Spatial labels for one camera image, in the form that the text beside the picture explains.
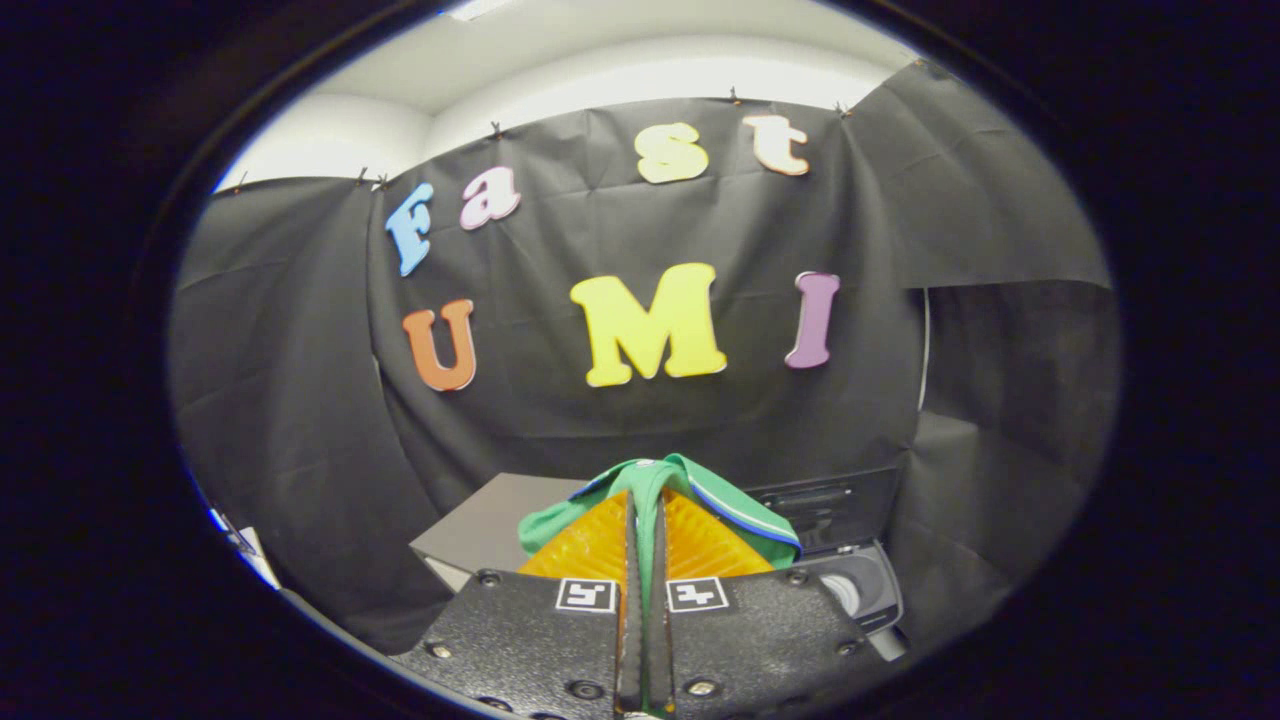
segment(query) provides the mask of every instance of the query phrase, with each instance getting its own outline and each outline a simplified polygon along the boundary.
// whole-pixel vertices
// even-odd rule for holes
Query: black fabric backdrop
[[[808,133],[794,147],[806,176],[756,161],[741,118],[760,113]],[[650,184],[632,141],[672,122],[698,128],[710,167]],[[462,188],[499,164],[520,208],[462,231]],[[383,224],[420,182],[435,188],[431,247],[402,278]],[[648,306],[689,261],[716,268],[727,369],[589,387],[570,288],[618,275]],[[842,281],[832,357],[791,370],[806,270]],[[461,297],[475,302],[477,373],[438,393],[401,322]],[[1066,184],[923,64],[847,117],[639,102],[507,129],[374,192],[305,178],[220,193],[191,241],[172,338],[197,480],[259,529],[287,585],[388,653],[448,600],[408,541],[494,474],[586,478],[672,451],[742,487],[905,468],[886,541],[902,628],[937,647],[989,616],[1068,528],[1107,439],[1120,354],[1105,261]]]

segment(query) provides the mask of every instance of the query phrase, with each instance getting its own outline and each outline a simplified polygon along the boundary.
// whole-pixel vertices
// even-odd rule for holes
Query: gray box
[[[499,473],[408,546],[453,592],[481,568],[515,573],[529,560],[516,534],[520,520],[586,483]]]

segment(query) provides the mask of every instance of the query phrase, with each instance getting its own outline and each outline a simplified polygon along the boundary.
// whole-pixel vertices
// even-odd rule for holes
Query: white wall
[[[314,92],[260,132],[218,190],[284,177],[399,173],[493,132],[541,118],[663,97],[739,97],[850,106],[900,68],[741,36],[645,40],[582,53],[483,87],[431,118],[399,102]],[[429,82],[430,76],[424,76]]]
[[[901,68],[791,42],[740,36],[645,40],[541,65],[481,88],[431,122],[419,161],[493,133],[585,108],[662,97],[850,106]]]
[[[218,190],[288,177],[396,177],[421,160],[431,118],[385,100],[311,94],[298,99],[241,152]]]

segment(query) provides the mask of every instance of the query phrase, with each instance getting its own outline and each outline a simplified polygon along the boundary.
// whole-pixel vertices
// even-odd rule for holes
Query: foam letter
[[[468,201],[458,218],[465,229],[474,231],[489,220],[506,218],[520,205],[516,173],[511,168],[489,168],[467,184],[462,199]]]
[[[401,206],[387,218],[387,232],[396,240],[401,254],[401,277],[407,278],[413,268],[426,258],[431,241],[426,231],[431,229],[431,214],[426,211],[426,201],[431,199],[430,183],[422,183],[401,202]]]
[[[827,325],[831,323],[831,299],[840,290],[840,278],[827,273],[800,273],[800,327],[796,346],[787,352],[787,368],[817,368],[831,359],[827,352]]]
[[[440,316],[449,322],[449,334],[453,336],[453,355],[457,361],[452,368],[442,368],[435,356],[435,341],[431,340],[431,325],[435,313],[420,310],[404,318],[404,332],[413,351],[413,364],[422,382],[434,391],[462,389],[476,377],[476,348],[471,341],[470,300],[454,300],[440,309]]]
[[[696,178],[710,164],[696,140],[698,131],[687,123],[646,127],[636,136],[636,168],[652,183]]]
[[[582,281],[570,290],[570,300],[582,306],[591,342],[591,370],[586,384],[620,386],[631,379],[618,347],[646,379],[658,374],[662,352],[671,338],[667,374],[673,378],[709,375],[728,365],[716,347],[708,288],[716,268],[705,263],[672,265],[658,281],[646,313],[627,286],[614,275]]]
[[[809,136],[791,127],[782,115],[753,115],[742,124],[755,128],[755,159],[765,168],[785,176],[803,176],[809,161],[791,155],[791,142],[805,143]]]

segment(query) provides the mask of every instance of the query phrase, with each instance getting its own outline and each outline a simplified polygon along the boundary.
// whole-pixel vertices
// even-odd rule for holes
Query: letter m
[[[668,375],[684,378],[723,370],[728,359],[716,347],[708,295],[714,279],[716,269],[705,263],[672,265],[658,281],[648,311],[614,275],[573,286],[568,296],[582,306],[591,342],[593,366],[586,373],[586,384],[618,386],[631,379],[631,368],[622,363],[620,347],[645,379],[653,378],[668,338]]]

